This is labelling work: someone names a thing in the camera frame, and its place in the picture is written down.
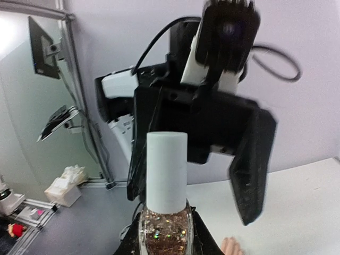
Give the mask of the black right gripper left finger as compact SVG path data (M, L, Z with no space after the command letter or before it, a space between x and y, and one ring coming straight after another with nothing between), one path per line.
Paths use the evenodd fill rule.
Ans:
M113 255L140 255L139 247L139 221L140 212L137 213L134 221L132 222L129 230L127 231L123 241L118 246Z

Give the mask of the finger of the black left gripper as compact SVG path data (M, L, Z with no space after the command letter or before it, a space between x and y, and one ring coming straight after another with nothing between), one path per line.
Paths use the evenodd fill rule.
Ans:
M276 127L277 122L269 111L255 110L229 168L234 199L245 226L259 217L264 206Z
M127 198L130 201L135 200L146 186L147 133L156 129L162 90L138 87L133 99L132 155L127 181Z

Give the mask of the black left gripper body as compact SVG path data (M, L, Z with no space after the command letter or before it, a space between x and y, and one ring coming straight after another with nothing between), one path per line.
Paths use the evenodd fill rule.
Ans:
M154 131L186 133L188 160L204 164L215 146L229 155L236 154L250 115L259 106L253 100L205 85L181 83L184 62L198 25L196 21L182 21L170 29L170 52L166 62L139 69L137 88L162 90Z

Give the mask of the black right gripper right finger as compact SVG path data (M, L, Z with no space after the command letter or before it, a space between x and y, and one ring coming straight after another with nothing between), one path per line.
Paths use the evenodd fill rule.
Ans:
M193 218L193 255L223 255L218 244L215 242L196 207L191 207Z

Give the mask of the glitter nail polish bottle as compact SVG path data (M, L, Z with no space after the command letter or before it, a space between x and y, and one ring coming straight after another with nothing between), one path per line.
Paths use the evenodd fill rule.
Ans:
M138 225L140 254L193 254L194 222L189 200L174 213L160 213L145 202Z

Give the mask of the white nail polish cap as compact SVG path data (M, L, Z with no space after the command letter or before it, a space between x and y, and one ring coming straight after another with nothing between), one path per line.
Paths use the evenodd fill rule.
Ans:
M183 132L147 134L146 206L159 214L186 207L188 135Z

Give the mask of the mannequin hand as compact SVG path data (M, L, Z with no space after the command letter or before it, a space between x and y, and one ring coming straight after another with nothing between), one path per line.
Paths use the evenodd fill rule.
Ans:
M220 249L224 255L245 255L244 250L234 237L224 238Z

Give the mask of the white tissue box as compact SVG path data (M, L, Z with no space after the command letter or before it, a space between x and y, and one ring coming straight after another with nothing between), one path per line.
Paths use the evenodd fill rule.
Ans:
M50 202L69 208L81 197L78 186L87 182L88 179L85 167L68 166L60 177L54 179L44 193Z

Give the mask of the black wall monitor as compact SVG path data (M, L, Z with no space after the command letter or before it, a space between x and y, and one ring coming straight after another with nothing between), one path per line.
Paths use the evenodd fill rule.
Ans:
M28 24L35 74L60 79L57 60L55 58L56 52L48 52L50 47L54 45L52 37L50 37L31 16L28 17Z

